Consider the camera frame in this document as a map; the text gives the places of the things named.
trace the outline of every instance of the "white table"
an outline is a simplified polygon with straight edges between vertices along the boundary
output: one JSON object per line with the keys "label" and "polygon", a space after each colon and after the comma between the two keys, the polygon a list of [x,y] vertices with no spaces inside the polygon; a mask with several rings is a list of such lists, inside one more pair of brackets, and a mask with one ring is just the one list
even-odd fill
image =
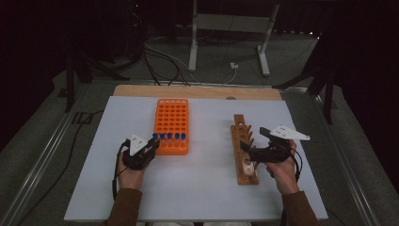
{"label": "white table", "polygon": [[[108,218],[113,199],[116,154],[132,132],[150,138],[158,98],[110,97],[65,220]],[[187,155],[159,156],[146,171],[138,221],[258,221],[280,218],[282,204],[274,179],[259,166],[258,186],[239,186],[236,180],[230,126],[233,114],[244,114],[252,125],[254,144],[267,138],[259,127],[284,124],[295,129],[283,101],[189,99],[190,147]],[[299,180],[318,218],[326,209],[306,155],[297,142],[304,166]]]}

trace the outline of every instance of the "metal stand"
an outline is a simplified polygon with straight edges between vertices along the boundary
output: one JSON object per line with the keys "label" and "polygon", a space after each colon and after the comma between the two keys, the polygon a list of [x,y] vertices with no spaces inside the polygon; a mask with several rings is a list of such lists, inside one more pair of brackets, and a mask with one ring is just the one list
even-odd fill
{"label": "metal stand", "polygon": [[264,33],[262,45],[258,46],[258,55],[261,62],[262,74],[268,76],[270,74],[264,51],[270,39],[273,25],[276,19],[279,4],[273,7],[272,14],[269,18],[264,17],[246,17],[232,15],[216,15],[197,13],[197,0],[193,2],[193,35],[191,40],[190,59],[188,62],[188,70],[194,72],[197,64],[197,29],[227,30],[227,31],[243,31]]}

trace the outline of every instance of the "sleeve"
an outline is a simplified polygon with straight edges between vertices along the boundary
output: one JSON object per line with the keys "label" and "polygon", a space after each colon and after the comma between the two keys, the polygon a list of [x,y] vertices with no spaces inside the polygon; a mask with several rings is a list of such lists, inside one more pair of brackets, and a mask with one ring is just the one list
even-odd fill
{"label": "sleeve", "polygon": [[282,205],[287,215],[287,221],[291,226],[320,225],[305,192],[299,191],[294,194],[283,195]]}
{"label": "sleeve", "polygon": [[109,218],[102,226],[136,225],[142,193],[139,190],[124,188],[118,192]]}

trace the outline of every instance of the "person's right hand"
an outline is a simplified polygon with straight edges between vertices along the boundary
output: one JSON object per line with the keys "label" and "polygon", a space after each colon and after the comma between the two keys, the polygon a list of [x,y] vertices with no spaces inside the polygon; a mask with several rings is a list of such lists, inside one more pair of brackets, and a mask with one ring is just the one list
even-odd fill
{"label": "person's right hand", "polygon": [[[294,155],[296,144],[293,140],[289,140],[292,148],[291,153]],[[299,191],[299,187],[295,178],[295,163],[291,157],[280,163],[265,163],[266,169],[273,174],[276,179],[277,189],[281,195],[288,195]]]}

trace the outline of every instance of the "test tube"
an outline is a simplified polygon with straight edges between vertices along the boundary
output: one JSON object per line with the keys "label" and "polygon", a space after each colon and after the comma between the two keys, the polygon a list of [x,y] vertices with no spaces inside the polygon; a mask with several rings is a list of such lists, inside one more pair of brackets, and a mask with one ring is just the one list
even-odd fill
{"label": "test tube", "polygon": [[172,139],[173,139],[173,134],[172,133],[168,133],[168,146],[171,147],[172,144]]}
{"label": "test tube", "polygon": [[157,133],[153,133],[152,134],[152,138],[153,138],[153,141],[158,140],[158,134]]}
{"label": "test tube", "polygon": [[181,145],[185,145],[185,133],[182,133],[182,140],[181,140]]}
{"label": "test tube", "polygon": [[179,146],[179,142],[180,142],[180,134],[176,133],[175,134],[175,146]]}
{"label": "test tube", "polygon": [[161,145],[163,147],[167,146],[167,144],[165,143],[165,134],[161,134],[160,137],[161,137]]}

